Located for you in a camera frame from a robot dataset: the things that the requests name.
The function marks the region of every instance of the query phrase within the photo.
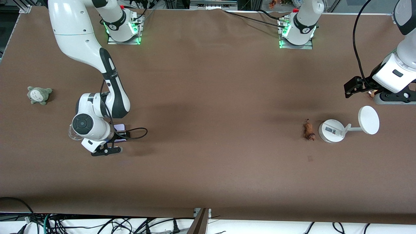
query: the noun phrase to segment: table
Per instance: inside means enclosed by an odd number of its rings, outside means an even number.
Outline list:
[[[33,7],[0,65],[0,196],[50,213],[189,217],[210,207],[224,219],[415,223],[416,109],[345,99],[343,84],[359,74],[354,15],[322,15],[313,50],[289,50],[272,26],[221,10],[156,10],[138,46],[107,45],[89,14],[131,101],[115,122],[149,134],[108,157],[68,137],[77,99],[98,92],[102,76],[61,53],[47,10]],[[363,15],[365,73],[402,39],[390,16]],[[31,105],[28,86],[52,88],[50,102]],[[327,119],[355,126],[365,105],[379,114],[376,135],[302,138],[307,118],[315,133]]]

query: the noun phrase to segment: white lamp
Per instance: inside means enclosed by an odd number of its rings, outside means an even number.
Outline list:
[[[336,143],[342,141],[347,132],[363,131],[374,135],[380,128],[379,116],[371,106],[361,107],[358,111],[358,123],[360,127],[351,127],[351,124],[344,127],[340,121],[329,119],[319,126],[319,136],[325,142]]]

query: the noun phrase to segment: green led light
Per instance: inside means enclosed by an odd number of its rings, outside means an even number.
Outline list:
[[[313,34],[314,34],[315,30],[316,30],[316,26],[312,29],[312,34],[311,34],[311,37],[310,38],[313,37]]]
[[[133,29],[133,25],[129,22],[129,27],[130,27],[130,30],[131,30],[131,32],[133,33],[133,34],[135,34],[136,32],[136,28],[135,29]]]
[[[285,27],[285,30],[283,30],[283,36],[287,37],[287,35],[289,34],[289,30],[290,30],[290,24],[288,23],[287,26]]]
[[[105,31],[107,32],[107,34],[110,35],[110,33],[108,32],[107,25],[105,25],[105,23],[104,23],[104,27],[105,27]]]

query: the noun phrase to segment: toy animal figurine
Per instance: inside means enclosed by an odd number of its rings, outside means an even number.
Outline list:
[[[273,9],[273,8],[275,8],[275,5],[277,4],[277,0],[272,0],[270,3],[269,3],[269,9]]]
[[[306,120],[306,123],[303,124],[303,126],[305,127],[305,135],[304,137],[308,140],[316,140],[316,136],[315,133],[313,133],[313,128],[312,128],[312,124],[309,123],[309,119]]]
[[[377,92],[378,90],[372,90],[372,91],[368,91],[368,94],[370,94],[370,97],[371,98],[374,98],[375,96],[376,96],[376,92]]]
[[[30,103],[40,103],[41,105],[46,105],[46,101],[49,98],[49,94],[52,93],[52,89],[47,88],[34,88],[32,86],[27,87],[27,90],[29,91],[27,93],[27,96],[30,99]]]

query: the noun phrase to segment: clear glass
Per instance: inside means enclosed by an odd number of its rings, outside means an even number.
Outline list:
[[[109,140],[111,140],[114,136],[114,128],[112,126],[109,126],[110,128],[110,134],[107,136],[107,138],[105,138],[103,141],[108,142]]]
[[[79,135],[75,132],[74,128],[72,128],[72,124],[70,124],[70,125],[69,125],[69,129],[68,129],[68,136],[69,136],[71,139],[76,140],[76,141],[79,141],[79,140],[82,140],[82,139],[83,139],[83,137],[79,136]]]

